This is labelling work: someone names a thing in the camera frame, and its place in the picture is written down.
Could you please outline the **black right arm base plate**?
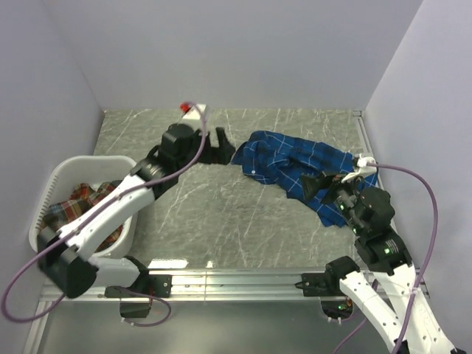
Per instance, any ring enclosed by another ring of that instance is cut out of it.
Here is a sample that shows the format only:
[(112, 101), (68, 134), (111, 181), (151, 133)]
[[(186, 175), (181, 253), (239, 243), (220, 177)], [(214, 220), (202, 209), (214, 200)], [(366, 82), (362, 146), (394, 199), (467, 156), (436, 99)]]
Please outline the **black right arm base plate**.
[(341, 296), (337, 284), (326, 273), (303, 273), (301, 280), (294, 284), (295, 288), (303, 292), (304, 297)]

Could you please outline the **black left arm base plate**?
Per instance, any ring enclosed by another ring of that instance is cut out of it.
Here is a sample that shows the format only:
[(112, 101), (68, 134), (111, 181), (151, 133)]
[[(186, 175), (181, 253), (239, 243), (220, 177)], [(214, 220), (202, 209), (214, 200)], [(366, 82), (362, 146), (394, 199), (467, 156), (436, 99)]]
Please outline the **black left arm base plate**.
[(130, 296), (155, 296), (168, 298), (171, 293), (173, 277), (170, 274), (141, 274), (129, 287), (109, 286), (105, 298), (125, 298)]

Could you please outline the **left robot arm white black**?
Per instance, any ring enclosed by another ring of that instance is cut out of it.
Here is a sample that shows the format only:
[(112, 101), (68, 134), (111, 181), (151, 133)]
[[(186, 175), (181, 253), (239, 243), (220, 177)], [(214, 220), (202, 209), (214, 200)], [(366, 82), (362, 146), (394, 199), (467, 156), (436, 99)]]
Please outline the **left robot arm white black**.
[(160, 144), (139, 161), (107, 197), (75, 221), (37, 236), (39, 269), (70, 299), (93, 285), (124, 288), (131, 296), (150, 291), (149, 270), (134, 257), (98, 257), (100, 244), (127, 219), (152, 204), (178, 183), (195, 163), (230, 163), (235, 147), (223, 128), (216, 129), (218, 146), (209, 134), (183, 123), (172, 124)]

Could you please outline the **blue plaid long sleeve shirt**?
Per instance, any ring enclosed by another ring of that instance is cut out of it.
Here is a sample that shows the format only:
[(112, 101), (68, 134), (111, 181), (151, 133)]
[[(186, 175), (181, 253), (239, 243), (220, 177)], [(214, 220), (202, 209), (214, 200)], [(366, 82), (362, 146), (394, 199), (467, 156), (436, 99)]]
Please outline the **blue plaid long sleeve shirt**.
[(320, 172), (350, 173), (353, 154), (338, 150), (324, 142), (314, 142), (271, 131), (255, 131), (236, 151), (232, 163), (242, 172), (264, 185), (276, 184), (288, 199), (302, 202), (316, 212), (323, 226), (343, 227), (345, 221), (333, 204), (322, 204), (326, 195), (318, 191), (306, 201), (300, 176), (318, 176)]

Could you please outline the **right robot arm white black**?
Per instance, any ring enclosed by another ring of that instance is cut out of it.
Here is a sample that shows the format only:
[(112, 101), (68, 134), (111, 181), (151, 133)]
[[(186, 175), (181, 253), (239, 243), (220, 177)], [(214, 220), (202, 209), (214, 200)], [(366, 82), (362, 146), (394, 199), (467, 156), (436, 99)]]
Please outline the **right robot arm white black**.
[(326, 190), (323, 204), (333, 204), (357, 237), (355, 247), (384, 293), (382, 298), (348, 256), (326, 265), (324, 286), (343, 294), (361, 310), (391, 353), (460, 353), (437, 322), (418, 281), (412, 257), (392, 228), (395, 210), (390, 194), (359, 187), (359, 173), (302, 175), (306, 199)]

